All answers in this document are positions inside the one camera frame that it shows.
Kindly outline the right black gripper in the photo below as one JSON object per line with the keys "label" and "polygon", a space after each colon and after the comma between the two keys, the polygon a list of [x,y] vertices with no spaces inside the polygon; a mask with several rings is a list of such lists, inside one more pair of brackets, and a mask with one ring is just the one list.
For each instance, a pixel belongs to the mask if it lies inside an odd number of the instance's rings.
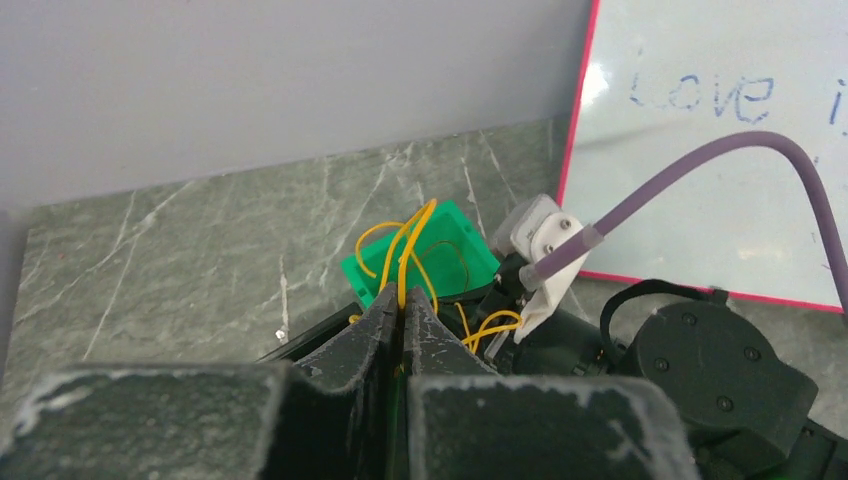
{"label": "right black gripper", "polygon": [[485,373],[500,375],[561,375],[596,377],[611,364],[599,329],[556,308],[523,339],[519,310],[530,294],[519,280],[518,264],[503,264],[482,287],[438,299],[437,317]]}

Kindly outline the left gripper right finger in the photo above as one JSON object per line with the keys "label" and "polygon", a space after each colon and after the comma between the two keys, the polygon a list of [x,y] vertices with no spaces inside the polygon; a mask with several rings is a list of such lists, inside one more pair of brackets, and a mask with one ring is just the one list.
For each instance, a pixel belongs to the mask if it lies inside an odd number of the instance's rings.
{"label": "left gripper right finger", "polygon": [[676,407],[621,376],[500,375],[405,304],[405,433],[412,479],[695,479]]}

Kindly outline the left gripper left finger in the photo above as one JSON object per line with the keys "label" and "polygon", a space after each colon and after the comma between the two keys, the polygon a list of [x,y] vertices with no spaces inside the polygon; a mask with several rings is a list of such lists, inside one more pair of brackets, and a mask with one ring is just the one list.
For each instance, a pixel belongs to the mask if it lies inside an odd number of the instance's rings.
{"label": "left gripper left finger", "polygon": [[398,298],[298,362],[78,364],[1,446],[5,479],[381,479],[393,452]]}

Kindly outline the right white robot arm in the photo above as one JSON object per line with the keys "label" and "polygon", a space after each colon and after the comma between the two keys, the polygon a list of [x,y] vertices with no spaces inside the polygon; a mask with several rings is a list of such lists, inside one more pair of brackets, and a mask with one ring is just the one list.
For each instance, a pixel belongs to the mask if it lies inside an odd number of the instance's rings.
{"label": "right white robot arm", "polygon": [[430,479],[843,479],[846,440],[809,411],[816,383],[710,292],[645,280],[598,326],[555,312],[524,340],[502,267],[466,331],[505,341],[491,376],[427,392],[415,471]]}

